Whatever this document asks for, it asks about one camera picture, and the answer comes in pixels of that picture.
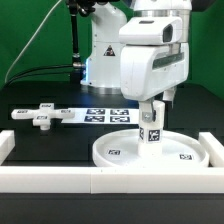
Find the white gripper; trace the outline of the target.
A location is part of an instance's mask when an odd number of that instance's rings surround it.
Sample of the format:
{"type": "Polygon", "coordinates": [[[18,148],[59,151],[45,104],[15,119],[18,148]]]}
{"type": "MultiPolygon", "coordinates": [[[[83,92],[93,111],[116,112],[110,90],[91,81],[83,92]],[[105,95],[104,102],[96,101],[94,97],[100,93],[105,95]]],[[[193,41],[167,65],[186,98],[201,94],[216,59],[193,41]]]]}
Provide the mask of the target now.
{"type": "Polygon", "coordinates": [[[174,86],[184,82],[189,70],[189,46],[181,40],[183,20],[170,17],[134,17],[119,31],[121,91],[139,102],[140,119],[154,122],[155,95],[173,101],[174,86]]]}

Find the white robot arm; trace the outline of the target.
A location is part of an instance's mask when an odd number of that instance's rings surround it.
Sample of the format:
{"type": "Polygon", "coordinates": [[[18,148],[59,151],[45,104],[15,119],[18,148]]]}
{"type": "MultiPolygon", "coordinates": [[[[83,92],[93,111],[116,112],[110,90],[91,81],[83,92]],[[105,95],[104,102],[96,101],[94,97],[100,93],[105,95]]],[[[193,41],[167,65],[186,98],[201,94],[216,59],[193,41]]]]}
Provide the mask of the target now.
{"type": "Polygon", "coordinates": [[[184,82],[189,70],[191,0],[93,0],[92,52],[81,84],[121,92],[145,122],[159,116],[154,97],[184,82]]]}

